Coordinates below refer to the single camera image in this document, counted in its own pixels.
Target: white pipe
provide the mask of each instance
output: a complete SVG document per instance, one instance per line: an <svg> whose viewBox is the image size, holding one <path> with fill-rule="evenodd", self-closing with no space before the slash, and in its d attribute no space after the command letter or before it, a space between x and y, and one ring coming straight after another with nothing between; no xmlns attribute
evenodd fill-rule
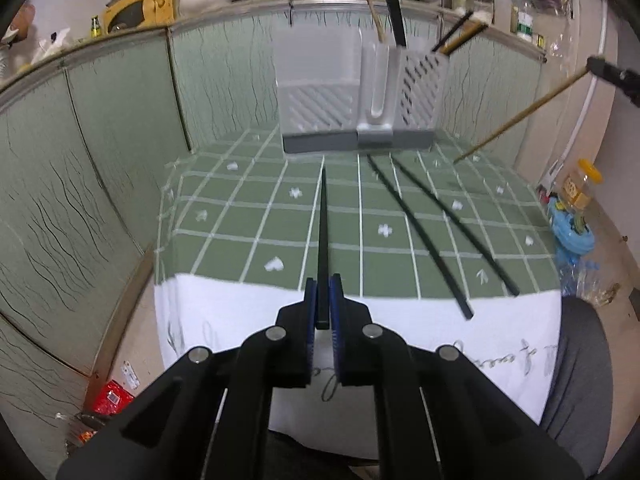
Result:
<svg viewBox="0 0 640 480"><path fill-rule="evenodd" d="M602 56L602 54L604 54L604 47L607 41L608 19L609 4L607 0L602 0L602 24L600 25L600 44L598 45L598 56ZM551 165L551 167L549 167L549 170L540 180L540 185L548 191L551 191L551 187L553 186L558 173L560 173L560 170L562 170L564 161L569 156L569 152L575 144L575 139L577 139L578 133L580 133L580 129L582 128L582 124L584 123L584 118L587 116L587 112L589 111L589 107L591 106L591 100L593 99L593 94L595 92L597 82L598 78L596 78L596 76L591 76L591 83L589 85L587 97L582 104L582 110L580 110L580 115L578 116L578 120L575 123L574 130L571 132L569 142L567 143L564 152L562 152L562 155L556 159L556 161Z"/></svg>
<svg viewBox="0 0 640 480"><path fill-rule="evenodd" d="M600 25L600 44L598 45L598 56L602 56L604 54L604 46L607 41L607 19L609 17L609 4L607 0L602 0L602 24ZM571 132L571 137L569 137L569 142L562 152L560 156L560 162L564 162L571 151L571 148L574 146L575 139L580 133L580 128L582 128L582 124L584 123L584 118L589 111L589 106L591 106L591 100L593 99L593 93L596 89L596 83L598 82L598 78L596 76L591 76L591 84L589 85L589 91L587 92L587 97L584 100L584 104L582 105L582 110L580 110L580 115L578 116L578 120L575 123L574 130Z"/></svg>

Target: metal screw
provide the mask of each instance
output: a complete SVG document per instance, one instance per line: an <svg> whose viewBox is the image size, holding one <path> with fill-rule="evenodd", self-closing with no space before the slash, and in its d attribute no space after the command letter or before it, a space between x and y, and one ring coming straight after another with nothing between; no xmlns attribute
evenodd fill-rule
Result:
<svg viewBox="0 0 640 480"><path fill-rule="evenodd" d="M189 359L193 363L201 363L206 361L207 358L209 358L209 349L204 348L204 346L196 346L196 348L189 350Z"/></svg>
<svg viewBox="0 0 640 480"><path fill-rule="evenodd" d="M445 361L455 361L460 357L460 350L455 346L444 345L438 348L438 355Z"/></svg>
<svg viewBox="0 0 640 480"><path fill-rule="evenodd" d="M380 337L382 335L382 332L382 327L380 325L376 325L375 323L370 323L362 327L362 333L369 339Z"/></svg>
<svg viewBox="0 0 640 480"><path fill-rule="evenodd" d="M270 326L265 332L267 339L271 341L279 341L284 336L287 335L287 331L283 329L281 326Z"/></svg>

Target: white cloth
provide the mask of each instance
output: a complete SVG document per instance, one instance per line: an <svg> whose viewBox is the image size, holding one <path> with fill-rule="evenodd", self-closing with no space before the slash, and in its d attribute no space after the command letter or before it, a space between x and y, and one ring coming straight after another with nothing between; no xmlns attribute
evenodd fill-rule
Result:
<svg viewBox="0 0 640 480"><path fill-rule="evenodd" d="M302 292L275 286L177 274L155 288L164 366L168 368L194 346L207 346L213 352L240 346L252 333L274 324L282 306L296 303L302 296ZM540 423L558 346L558 290L470 300L475 312L470 321L464 319L454 300L355 299L369 307L374 322L399 333L409 345L431 351L443 344L458 346ZM331 334L316 332L317 375L305 390L274 391L270 428L289 434L304 446L377 458L372 389L338 388L331 400L323 401L323 389L325 399L333 389L332 367Z"/></svg>

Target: gray base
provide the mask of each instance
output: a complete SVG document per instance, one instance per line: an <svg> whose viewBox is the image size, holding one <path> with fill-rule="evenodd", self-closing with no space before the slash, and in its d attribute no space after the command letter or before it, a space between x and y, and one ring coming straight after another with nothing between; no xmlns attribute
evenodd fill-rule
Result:
<svg viewBox="0 0 640 480"><path fill-rule="evenodd" d="M428 150L434 131L394 132L389 142L363 142L357 132L282 136L285 153L357 152L359 150Z"/></svg>

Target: yellow jar lid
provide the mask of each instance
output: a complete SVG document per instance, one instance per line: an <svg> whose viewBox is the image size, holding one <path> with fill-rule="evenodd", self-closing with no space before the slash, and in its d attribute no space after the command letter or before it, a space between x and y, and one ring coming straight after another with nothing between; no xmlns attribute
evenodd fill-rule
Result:
<svg viewBox="0 0 640 480"><path fill-rule="evenodd" d="M578 166L580 166L580 169L584 171L584 174L586 176L588 176L591 180L593 180L594 184L602 183L603 181L602 174L586 158L579 159Z"/></svg>

